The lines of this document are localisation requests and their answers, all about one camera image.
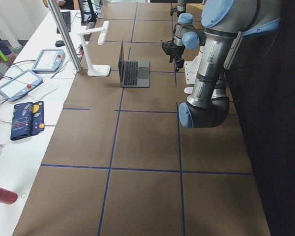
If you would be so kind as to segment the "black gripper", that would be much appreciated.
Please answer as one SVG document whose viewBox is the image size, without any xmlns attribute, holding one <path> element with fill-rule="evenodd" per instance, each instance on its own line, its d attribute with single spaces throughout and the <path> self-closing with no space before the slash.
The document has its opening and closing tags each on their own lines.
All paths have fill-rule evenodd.
<svg viewBox="0 0 295 236">
<path fill-rule="evenodd" d="M 174 63 L 175 72 L 179 72 L 179 70 L 184 66 L 184 59 L 182 58 L 184 50 L 185 50 L 184 46 L 172 45 L 170 47 L 169 63 Z"/>
</svg>

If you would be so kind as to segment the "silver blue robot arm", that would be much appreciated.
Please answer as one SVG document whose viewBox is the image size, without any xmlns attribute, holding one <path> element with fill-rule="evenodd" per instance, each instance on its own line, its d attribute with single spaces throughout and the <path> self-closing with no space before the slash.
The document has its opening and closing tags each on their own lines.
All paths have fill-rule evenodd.
<svg viewBox="0 0 295 236">
<path fill-rule="evenodd" d="M 186 0 L 178 0 L 174 8 L 175 12 L 183 13 L 186 11 Z"/>
<path fill-rule="evenodd" d="M 186 48 L 203 47 L 192 92 L 178 109 L 184 127 L 217 127 L 226 119 L 229 98 L 219 77 L 232 43 L 239 32 L 248 36 L 277 30 L 281 9 L 280 0 L 208 0 L 201 15 L 204 29 L 194 28 L 193 15 L 179 15 L 173 38 L 162 43 L 176 71 L 183 67 Z"/>
</svg>

